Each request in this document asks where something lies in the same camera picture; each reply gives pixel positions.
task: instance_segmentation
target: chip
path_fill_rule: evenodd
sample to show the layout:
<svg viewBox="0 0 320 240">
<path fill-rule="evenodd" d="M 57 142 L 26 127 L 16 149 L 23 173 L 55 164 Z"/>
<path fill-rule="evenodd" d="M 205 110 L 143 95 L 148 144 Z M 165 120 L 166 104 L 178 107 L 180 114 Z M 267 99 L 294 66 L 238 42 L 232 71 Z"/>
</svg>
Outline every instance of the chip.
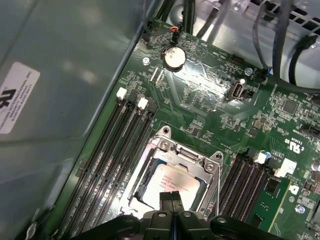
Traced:
<svg viewBox="0 0 320 240">
<path fill-rule="evenodd" d="M 249 130 L 249 134 L 250 134 L 252 137 L 257 136 L 257 135 L 258 135 L 258 129 L 256 129 L 256 128 L 251 128 L 251 129 Z"/>
<path fill-rule="evenodd" d="M 293 101 L 286 101 L 283 107 L 283 111 L 287 112 L 288 114 L 294 114 L 297 109 L 297 104 Z"/>
<path fill-rule="evenodd" d="M 259 121 L 259 120 L 256 120 L 256 121 L 254 121 L 254 123 L 253 123 L 253 126 L 254 126 L 256 129 L 261 129 L 262 125 L 263 125 L 263 123 L 262 123 L 261 121 Z"/>
<path fill-rule="evenodd" d="M 200 182 L 187 172 L 174 166 L 159 164 L 151 177 L 142 200 L 154 209 L 159 209 L 159 194 L 179 191 L 183 207 L 189 210 L 200 188 Z"/>
<path fill-rule="evenodd" d="M 265 190 L 267 190 L 269 193 L 274 194 L 279 182 L 275 179 L 270 178 L 268 183 L 266 184 Z"/>
<path fill-rule="evenodd" d="M 255 228 L 259 228 L 260 224 L 262 222 L 262 219 L 258 215 L 254 215 L 252 220 L 251 220 L 251 225 Z"/>
</svg>

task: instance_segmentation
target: white slot latch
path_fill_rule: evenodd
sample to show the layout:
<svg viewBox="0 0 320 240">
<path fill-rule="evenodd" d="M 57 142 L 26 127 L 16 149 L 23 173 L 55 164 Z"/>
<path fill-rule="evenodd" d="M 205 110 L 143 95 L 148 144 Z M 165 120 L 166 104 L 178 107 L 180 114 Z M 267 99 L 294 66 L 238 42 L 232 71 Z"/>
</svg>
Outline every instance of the white slot latch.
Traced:
<svg viewBox="0 0 320 240">
<path fill-rule="evenodd" d="M 148 104 L 148 100 L 142 97 L 138 103 L 138 108 L 144 110 Z"/>
<path fill-rule="evenodd" d="M 125 96 L 127 94 L 127 89 L 120 87 L 118 92 L 116 93 L 116 97 L 120 100 L 125 99 Z"/>
</svg>

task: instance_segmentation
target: screw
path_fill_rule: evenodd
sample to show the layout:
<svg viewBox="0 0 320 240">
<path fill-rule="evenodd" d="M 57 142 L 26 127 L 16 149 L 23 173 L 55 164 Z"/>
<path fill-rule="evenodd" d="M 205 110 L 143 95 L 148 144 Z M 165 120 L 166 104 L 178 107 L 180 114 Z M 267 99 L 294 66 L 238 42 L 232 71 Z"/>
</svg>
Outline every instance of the screw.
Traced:
<svg viewBox="0 0 320 240">
<path fill-rule="evenodd" d="M 207 169 L 207 171 L 212 171 L 214 169 L 214 165 L 212 163 L 208 163 L 206 165 L 206 169 Z"/>
<path fill-rule="evenodd" d="M 142 59 L 142 63 L 143 63 L 143 65 L 145 65 L 145 66 L 149 65 L 149 64 L 150 64 L 150 58 L 148 58 L 147 56 L 144 57 L 144 58 Z"/>
<path fill-rule="evenodd" d="M 186 211 L 183 213 L 183 216 L 185 216 L 186 218 L 190 218 L 191 217 L 191 213 Z"/>
<path fill-rule="evenodd" d="M 244 74 L 247 75 L 248 77 L 250 77 L 253 73 L 254 73 L 254 70 L 251 67 L 247 67 L 244 70 Z"/>
<path fill-rule="evenodd" d="M 238 11 L 241 8 L 241 3 L 237 2 L 236 4 L 233 5 L 233 9 Z"/>
<path fill-rule="evenodd" d="M 163 150 L 168 150 L 169 149 L 169 143 L 167 143 L 166 141 L 162 141 L 161 142 L 161 148 Z"/>
<path fill-rule="evenodd" d="M 220 160 L 220 159 L 222 158 L 222 155 L 221 155 L 220 153 L 217 153 L 217 154 L 215 155 L 215 158 L 218 159 L 218 160 Z"/>
<path fill-rule="evenodd" d="M 300 204 L 295 207 L 295 212 L 298 214 L 304 214 L 305 211 L 306 211 L 305 207 Z"/>
<path fill-rule="evenodd" d="M 218 217 L 217 221 L 221 224 L 225 224 L 227 222 L 227 220 L 225 220 L 223 217 Z"/>
</svg>

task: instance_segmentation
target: cpu socket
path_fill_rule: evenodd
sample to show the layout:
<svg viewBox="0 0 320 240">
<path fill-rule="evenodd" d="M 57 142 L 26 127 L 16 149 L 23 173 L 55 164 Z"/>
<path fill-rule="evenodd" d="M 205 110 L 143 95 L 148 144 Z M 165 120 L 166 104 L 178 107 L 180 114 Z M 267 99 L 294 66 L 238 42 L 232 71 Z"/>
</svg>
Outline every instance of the cpu socket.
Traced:
<svg viewBox="0 0 320 240">
<path fill-rule="evenodd" d="M 183 146 L 171 139 L 169 126 L 162 127 L 148 141 L 131 175 L 120 213 L 142 218 L 146 212 L 159 210 L 159 193 L 179 191 L 185 210 L 204 214 L 213 198 L 219 200 L 223 159 L 220 151 L 207 157 Z"/>
</svg>

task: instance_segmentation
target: integrated circuit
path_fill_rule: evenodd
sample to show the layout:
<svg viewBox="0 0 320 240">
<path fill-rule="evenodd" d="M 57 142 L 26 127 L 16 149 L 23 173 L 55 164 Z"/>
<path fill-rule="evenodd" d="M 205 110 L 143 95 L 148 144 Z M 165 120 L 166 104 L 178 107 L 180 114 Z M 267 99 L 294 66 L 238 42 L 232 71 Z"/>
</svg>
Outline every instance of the integrated circuit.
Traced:
<svg viewBox="0 0 320 240">
<path fill-rule="evenodd" d="M 287 100 L 283 106 L 283 111 L 290 115 L 293 115 L 297 109 L 297 104 L 293 101 Z"/>
<path fill-rule="evenodd" d="M 270 178 L 268 183 L 265 186 L 265 190 L 268 191 L 271 194 L 274 194 L 279 182 L 273 178 Z"/>
</svg>

